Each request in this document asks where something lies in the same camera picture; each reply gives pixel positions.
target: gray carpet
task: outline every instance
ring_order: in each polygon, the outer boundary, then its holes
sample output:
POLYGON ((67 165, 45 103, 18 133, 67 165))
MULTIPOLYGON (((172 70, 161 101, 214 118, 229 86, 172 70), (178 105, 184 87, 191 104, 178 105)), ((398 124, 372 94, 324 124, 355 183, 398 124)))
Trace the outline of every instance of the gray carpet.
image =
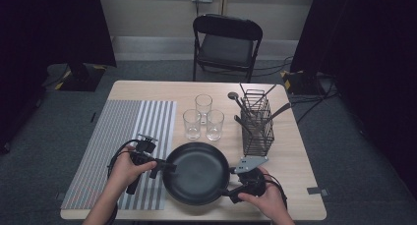
MULTIPOLYGON (((257 68, 281 64, 258 61, 257 68)), ((64 69, 64 65, 51 66, 46 83, 57 79, 64 69)), ((254 76, 276 70, 256 71, 254 76)), ((244 77, 200 69, 197 77, 201 82, 244 81, 244 77)), ((11 152, 0 156, 0 224, 80 224, 60 218, 61 196, 77 171, 112 84, 118 80, 191 79, 192 61, 120 61, 118 68, 106 71, 96 92, 56 91, 50 86, 41 106, 11 142, 11 152)), ((282 84, 282 80, 275 73, 253 77, 252 83, 282 84)), ((290 96, 290 100, 303 101, 304 97, 290 96)), ((296 104, 296 119, 314 103, 296 104)), ((359 120, 339 97, 324 100, 300 121, 319 187, 327 189, 329 196, 324 197, 327 219, 297 224, 417 224, 416 201, 358 126, 359 120)))

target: utensil holder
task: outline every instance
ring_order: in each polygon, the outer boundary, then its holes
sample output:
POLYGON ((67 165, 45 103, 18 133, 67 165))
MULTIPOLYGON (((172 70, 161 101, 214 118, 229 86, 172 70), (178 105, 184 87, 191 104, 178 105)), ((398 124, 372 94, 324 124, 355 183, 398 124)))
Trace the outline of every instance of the utensil holder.
POLYGON ((270 107, 267 95, 260 89, 247 89, 244 93, 243 104, 249 113, 241 111, 242 122, 251 131, 242 128, 243 153, 255 156, 267 156, 270 146, 274 141, 273 121, 269 121, 257 133, 252 132, 270 116, 270 107))

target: chair backrest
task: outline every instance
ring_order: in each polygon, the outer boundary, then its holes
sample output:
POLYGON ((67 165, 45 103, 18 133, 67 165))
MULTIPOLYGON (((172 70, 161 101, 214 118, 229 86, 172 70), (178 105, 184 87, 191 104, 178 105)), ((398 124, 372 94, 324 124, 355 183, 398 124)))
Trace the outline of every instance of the chair backrest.
POLYGON ((193 22, 193 29, 195 36, 200 32, 253 41, 261 41, 263 37, 261 27, 253 21, 216 14, 197 17, 193 22))

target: frying pan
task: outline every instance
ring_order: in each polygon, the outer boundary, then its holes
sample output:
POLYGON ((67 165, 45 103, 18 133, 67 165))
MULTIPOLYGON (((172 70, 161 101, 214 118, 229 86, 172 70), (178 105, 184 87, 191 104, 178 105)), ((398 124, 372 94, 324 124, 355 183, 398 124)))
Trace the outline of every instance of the frying pan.
POLYGON ((166 158, 177 165, 175 172, 163 172, 166 190, 178 201, 203 205, 221 197, 229 180, 229 164, 216 147, 203 142, 178 146, 166 158))

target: striped cloth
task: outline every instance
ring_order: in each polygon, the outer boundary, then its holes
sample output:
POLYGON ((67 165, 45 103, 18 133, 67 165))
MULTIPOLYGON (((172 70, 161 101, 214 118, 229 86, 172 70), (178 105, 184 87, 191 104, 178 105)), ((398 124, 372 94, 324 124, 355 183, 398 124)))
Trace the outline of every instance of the striped cloth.
MULTIPOLYGON (((171 151, 176 102, 107 100, 62 209, 91 209, 104 188, 107 165, 116 150, 138 134, 157 139, 152 156, 165 159, 171 151)), ((134 195, 123 194, 119 209, 163 209, 165 188, 160 173, 142 175, 134 195)))

